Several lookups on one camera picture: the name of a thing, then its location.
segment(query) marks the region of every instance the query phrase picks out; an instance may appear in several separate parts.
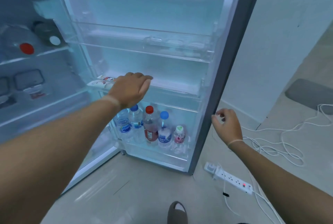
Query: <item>white wall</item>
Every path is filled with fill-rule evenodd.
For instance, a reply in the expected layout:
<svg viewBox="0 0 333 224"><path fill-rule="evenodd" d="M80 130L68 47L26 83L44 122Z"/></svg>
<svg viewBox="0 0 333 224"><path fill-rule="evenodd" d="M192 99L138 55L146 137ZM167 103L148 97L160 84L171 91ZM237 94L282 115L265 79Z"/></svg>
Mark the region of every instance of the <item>white wall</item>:
<svg viewBox="0 0 333 224"><path fill-rule="evenodd" d="M222 101L264 121L333 19L333 0L257 0Z"/></svg>

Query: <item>gray refrigerator side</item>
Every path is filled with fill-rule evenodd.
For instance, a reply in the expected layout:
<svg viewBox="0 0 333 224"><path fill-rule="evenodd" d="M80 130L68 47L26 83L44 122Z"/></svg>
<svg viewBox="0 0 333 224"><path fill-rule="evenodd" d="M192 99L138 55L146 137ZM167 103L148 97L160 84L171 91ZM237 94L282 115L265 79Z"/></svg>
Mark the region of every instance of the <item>gray refrigerator side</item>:
<svg viewBox="0 0 333 224"><path fill-rule="evenodd" d="M217 45L224 46L224 50L212 86L206 112L202 119L197 143L193 152L193 157L189 166L188 173L191 175L194 173L197 166L203 145L206 141L206 137L211 126L211 115L216 112L255 2L256 0L238 0L225 46L224 43Z"/></svg>

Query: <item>blue bottle cap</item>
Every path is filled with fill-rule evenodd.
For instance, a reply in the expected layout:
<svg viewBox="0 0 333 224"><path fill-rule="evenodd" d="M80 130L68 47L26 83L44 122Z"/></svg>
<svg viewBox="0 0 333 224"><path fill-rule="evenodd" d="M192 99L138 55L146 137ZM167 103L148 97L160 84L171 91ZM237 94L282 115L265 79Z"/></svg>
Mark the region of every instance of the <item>blue bottle cap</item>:
<svg viewBox="0 0 333 224"><path fill-rule="evenodd" d="M135 112L135 111L137 111L138 109L139 109L139 107L138 107L137 104L135 104L135 106L131 107L131 111L132 111L132 112Z"/></svg>
<svg viewBox="0 0 333 224"><path fill-rule="evenodd" d="M162 111L160 117L161 119L166 120L169 118L169 113L167 111Z"/></svg>

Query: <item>red lid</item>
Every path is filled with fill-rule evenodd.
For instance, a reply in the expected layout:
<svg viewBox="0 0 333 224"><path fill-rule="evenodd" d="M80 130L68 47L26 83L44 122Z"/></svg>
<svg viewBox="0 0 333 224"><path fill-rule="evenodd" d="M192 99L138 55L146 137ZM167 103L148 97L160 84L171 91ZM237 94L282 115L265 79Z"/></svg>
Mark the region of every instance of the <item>red lid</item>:
<svg viewBox="0 0 333 224"><path fill-rule="evenodd" d="M28 54L28 55L34 54L34 52L35 52L34 47L28 43L20 44L20 49L23 53Z"/></svg>
<svg viewBox="0 0 333 224"><path fill-rule="evenodd" d="M147 106L146 107L146 113L151 114L154 112L154 108L152 106Z"/></svg>

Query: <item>power strip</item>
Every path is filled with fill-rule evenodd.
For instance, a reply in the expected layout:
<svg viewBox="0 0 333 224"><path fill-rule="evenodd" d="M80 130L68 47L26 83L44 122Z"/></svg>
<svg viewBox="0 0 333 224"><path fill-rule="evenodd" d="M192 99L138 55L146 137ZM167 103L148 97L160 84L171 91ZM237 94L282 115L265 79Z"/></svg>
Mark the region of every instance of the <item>power strip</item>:
<svg viewBox="0 0 333 224"><path fill-rule="evenodd" d="M224 171L219 165L207 162L204 170L213 174L213 179L223 179L247 194L253 192L252 185Z"/></svg>

